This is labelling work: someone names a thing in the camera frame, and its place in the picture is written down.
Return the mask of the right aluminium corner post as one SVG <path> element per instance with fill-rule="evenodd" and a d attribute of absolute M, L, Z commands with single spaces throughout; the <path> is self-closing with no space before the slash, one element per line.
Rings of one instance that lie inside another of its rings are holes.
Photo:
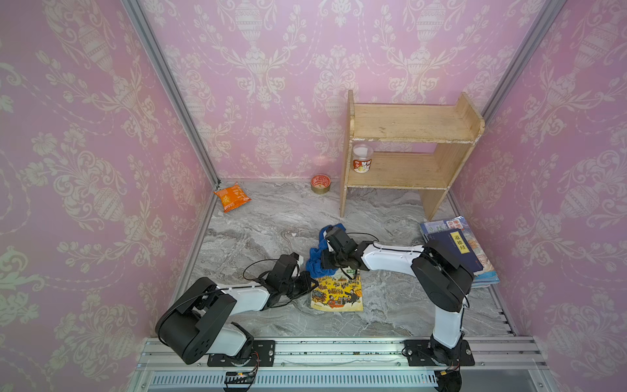
<path fill-rule="evenodd" d="M 525 107 L 524 93 L 539 89 L 538 76 L 529 64 L 550 30 L 562 1 L 502 1 L 504 11 L 491 16 L 482 44 L 474 55 L 477 73 L 465 87 L 486 121 L 486 131 L 460 172 L 454 193 L 468 203 L 472 192 L 480 199 L 498 196 L 521 180 L 533 146 L 524 128 L 527 115 L 540 105 L 532 99 Z"/>

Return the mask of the colourful sunflower magazine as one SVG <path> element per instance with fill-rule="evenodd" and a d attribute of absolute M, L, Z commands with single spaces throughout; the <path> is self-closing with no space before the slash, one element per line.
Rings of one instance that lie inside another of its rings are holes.
<path fill-rule="evenodd" d="M 488 256 L 479 244 L 474 232 L 470 229 L 469 223 L 465 220 L 465 217 L 458 216 L 447 220 L 437 220 L 431 222 L 423 222 L 420 224 L 421 233 L 426 242 L 426 235 L 429 233 L 435 233 L 450 229 L 460 229 L 463 232 L 465 239 L 470 243 L 471 248 L 482 263 L 484 270 L 479 275 L 474 275 L 474 282 L 472 287 L 489 287 L 491 285 L 499 284 L 500 279 L 496 273 L 491 261 L 488 260 Z"/>

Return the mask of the white red cup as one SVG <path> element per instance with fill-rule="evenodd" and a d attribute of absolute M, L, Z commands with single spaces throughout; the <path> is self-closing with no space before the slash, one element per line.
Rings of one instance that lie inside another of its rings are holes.
<path fill-rule="evenodd" d="M 372 165 L 374 150 L 370 145 L 357 144 L 352 149 L 352 167 L 356 173 L 366 173 Z"/>

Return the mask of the dark blue book yellow label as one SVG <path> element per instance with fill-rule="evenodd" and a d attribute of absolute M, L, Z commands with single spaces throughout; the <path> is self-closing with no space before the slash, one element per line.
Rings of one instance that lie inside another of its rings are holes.
<path fill-rule="evenodd" d="M 443 251 L 447 253 L 447 259 L 456 259 L 465 268 L 475 275 L 483 273 L 484 267 L 465 239 L 460 229 L 450 229 L 426 235 L 427 241 L 437 241 Z"/>

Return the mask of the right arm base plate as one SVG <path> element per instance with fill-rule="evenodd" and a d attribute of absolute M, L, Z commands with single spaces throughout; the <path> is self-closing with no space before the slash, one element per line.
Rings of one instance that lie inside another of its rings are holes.
<path fill-rule="evenodd" d="M 434 339 L 408 339 L 403 342 L 402 355 L 410 367 L 445 366 L 449 368 L 475 366 L 470 344 L 461 339 L 450 349 Z"/>

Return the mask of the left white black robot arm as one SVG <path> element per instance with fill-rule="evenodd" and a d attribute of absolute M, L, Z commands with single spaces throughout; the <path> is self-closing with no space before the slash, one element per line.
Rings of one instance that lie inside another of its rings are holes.
<path fill-rule="evenodd" d="M 267 354 L 254 336 L 230 317 L 288 305 L 309 295 L 318 282 L 301 268 L 302 256 L 292 253 L 240 285 L 197 279 L 160 317 L 154 328 L 160 342 L 185 364 L 207 357 L 208 366 L 255 366 Z"/>

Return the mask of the aluminium front rail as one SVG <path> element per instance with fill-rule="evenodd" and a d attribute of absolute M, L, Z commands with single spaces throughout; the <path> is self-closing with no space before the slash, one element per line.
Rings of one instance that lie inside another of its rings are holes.
<path fill-rule="evenodd" d="M 264 337 L 276 341 L 273 367 L 184 364 L 150 339 L 130 391 L 433 391 L 460 377 L 463 391 L 556 391 L 530 337 L 469 337 L 472 367 L 410 367 L 407 337 Z"/>

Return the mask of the yellow history picture book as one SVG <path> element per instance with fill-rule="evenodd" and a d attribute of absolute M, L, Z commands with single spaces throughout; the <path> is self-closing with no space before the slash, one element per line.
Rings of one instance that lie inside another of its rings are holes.
<path fill-rule="evenodd" d="M 355 269 L 339 269 L 336 274 L 317 279 L 310 296 L 310 307 L 323 312 L 362 312 L 362 280 Z"/>

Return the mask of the left aluminium corner post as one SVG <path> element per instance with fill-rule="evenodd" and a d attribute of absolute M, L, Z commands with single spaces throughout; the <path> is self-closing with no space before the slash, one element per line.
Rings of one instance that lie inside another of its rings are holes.
<path fill-rule="evenodd" d="M 179 121 L 181 122 L 192 147 L 194 148 L 202 169 L 212 184 L 212 188 L 217 189 L 220 185 L 220 179 L 217 176 L 217 171 L 212 164 L 212 160 L 210 159 L 207 148 L 202 141 L 199 130 L 194 123 L 191 112 L 189 112 L 189 109 L 184 101 L 182 91 L 177 85 L 173 72 L 170 70 L 165 52 L 158 43 L 158 39 L 150 26 L 140 1 L 122 0 L 122 5 L 124 6 L 129 19 L 139 36 L 159 81 L 163 85 L 163 88 L 171 101 L 173 110 L 178 116 Z"/>

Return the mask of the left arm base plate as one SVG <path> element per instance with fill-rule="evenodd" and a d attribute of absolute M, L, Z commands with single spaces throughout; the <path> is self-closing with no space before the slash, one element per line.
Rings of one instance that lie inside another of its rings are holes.
<path fill-rule="evenodd" d="M 244 343 L 235 355 L 209 354 L 208 367 L 273 367 L 276 341 L 252 340 Z"/>

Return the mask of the wooden two-tier shelf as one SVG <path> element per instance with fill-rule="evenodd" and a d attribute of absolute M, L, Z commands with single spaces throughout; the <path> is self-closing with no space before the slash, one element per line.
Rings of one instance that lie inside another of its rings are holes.
<path fill-rule="evenodd" d="M 452 106 L 357 103 L 348 93 L 340 213 L 349 189 L 410 189 L 420 194 L 427 219 L 435 217 L 486 123 L 466 93 Z M 356 173 L 352 149 L 373 148 L 368 172 Z"/>

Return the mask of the blue cloth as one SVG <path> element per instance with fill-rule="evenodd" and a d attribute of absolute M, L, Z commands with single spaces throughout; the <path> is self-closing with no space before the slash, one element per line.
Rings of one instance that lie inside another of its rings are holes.
<path fill-rule="evenodd" d="M 325 239 L 325 234 L 333 228 L 346 230 L 342 224 L 323 227 L 318 234 L 318 246 L 310 249 L 310 259 L 308 259 L 306 263 L 306 270 L 310 273 L 310 276 L 313 279 L 322 279 L 328 276 L 333 276 L 338 271 L 338 269 L 324 269 L 322 265 L 323 251 L 328 250 L 328 243 Z"/>

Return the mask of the orange snack bag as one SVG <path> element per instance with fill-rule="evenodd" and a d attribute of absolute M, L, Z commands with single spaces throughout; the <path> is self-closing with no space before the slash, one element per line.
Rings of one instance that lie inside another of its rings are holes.
<path fill-rule="evenodd" d="M 224 213 L 231 212 L 251 202 L 251 198 L 238 183 L 228 188 L 215 191 L 214 194 L 220 199 Z"/>

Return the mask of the aluminium corner post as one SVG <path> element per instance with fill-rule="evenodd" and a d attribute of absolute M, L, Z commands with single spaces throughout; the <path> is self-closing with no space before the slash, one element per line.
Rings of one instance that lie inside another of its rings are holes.
<path fill-rule="evenodd" d="M 199 130 L 194 123 L 191 112 L 189 112 L 189 109 L 184 101 L 182 91 L 177 85 L 173 72 L 170 70 L 165 52 L 158 43 L 158 39 L 150 26 L 140 1 L 122 0 L 122 5 L 124 6 L 129 19 L 139 36 L 159 81 L 163 85 L 163 88 L 171 101 L 173 110 L 178 116 L 179 121 L 181 122 L 192 147 L 194 148 L 202 169 L 212 184 L 212 188 L 217 189 L 220 185 L 220 179 L 217 176 L 217 171 L 212 164 L 212 160 L 210 159 L 207 148 L 202 141 Z"/>
<path fill-rule="evenodd" d="M 465 87 L 486 121 L 486 131 L 460 172 L 454 193 L 468 203 L 472 192 L 480 199 L 498 196 L 521 180 L 533 146 L 524 128 L 527 115 L 540 105 L 532 99 L 525 107 L 524 93 L 539 89 L 538 76 L 529 64 L 550 30 L 562 1 L 502 1 L 504 11 L 491 16 L 482 44 L 474 55 L 477 73 Z"/>

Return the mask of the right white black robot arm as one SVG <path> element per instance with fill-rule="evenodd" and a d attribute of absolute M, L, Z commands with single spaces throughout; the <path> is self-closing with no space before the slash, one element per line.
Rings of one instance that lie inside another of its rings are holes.
<path fill-rule="evenodd" d="M 457 253 L 447 251 L 438 240 L 415 247 L 358 243 L 339 227 L 324 230 L 323 239 L 327 243 L 321 256 L 324 269 L 383 270 L 415 276 L 435 307 L 431 358 L 447 366 L 461 363 L 463 315 L 470 307 L 468 294 L 474 274 L 462 265 Z"/>

